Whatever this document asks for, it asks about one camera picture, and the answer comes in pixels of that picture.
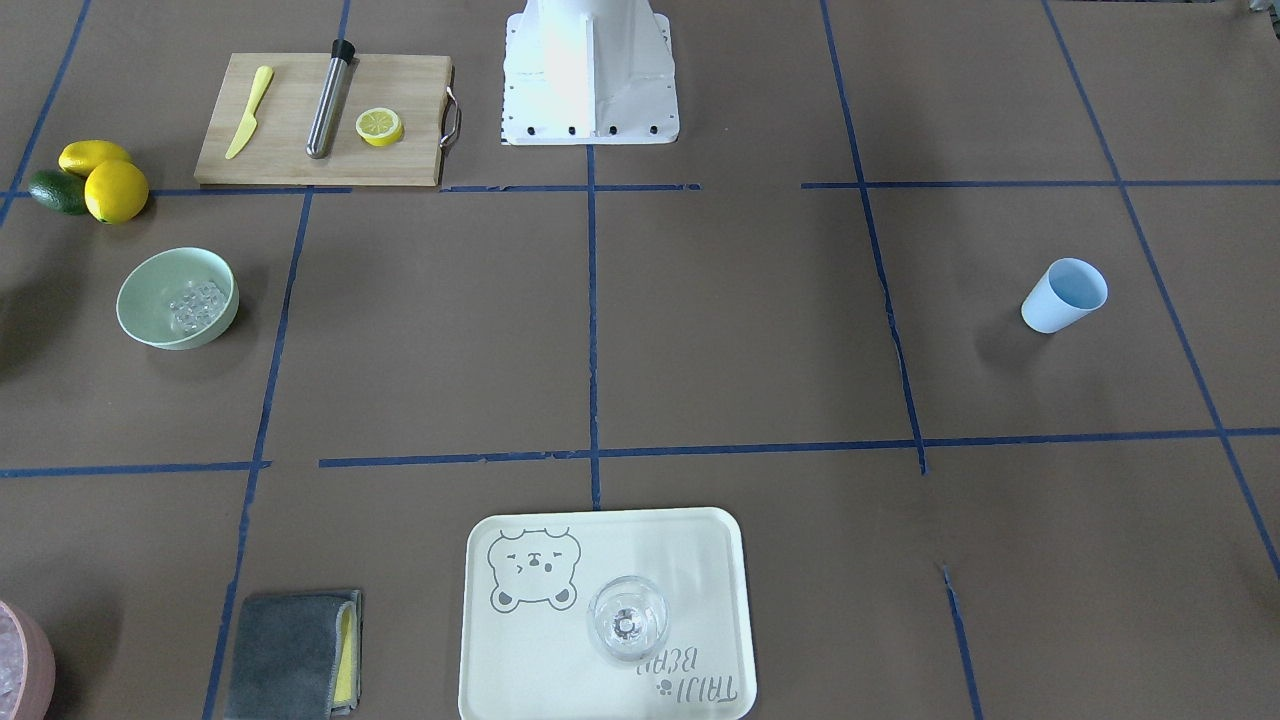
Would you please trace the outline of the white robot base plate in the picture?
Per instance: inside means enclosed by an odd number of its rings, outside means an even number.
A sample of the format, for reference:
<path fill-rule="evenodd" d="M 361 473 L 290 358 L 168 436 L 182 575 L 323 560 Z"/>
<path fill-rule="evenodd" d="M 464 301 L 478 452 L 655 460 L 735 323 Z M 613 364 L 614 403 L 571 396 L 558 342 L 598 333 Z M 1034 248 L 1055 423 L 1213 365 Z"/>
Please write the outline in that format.
<path fill-rule="evenodd" d="M 650 3 L 527 1 L 504 40 L 502 143 L 678 140 L 671 23 Z"/>

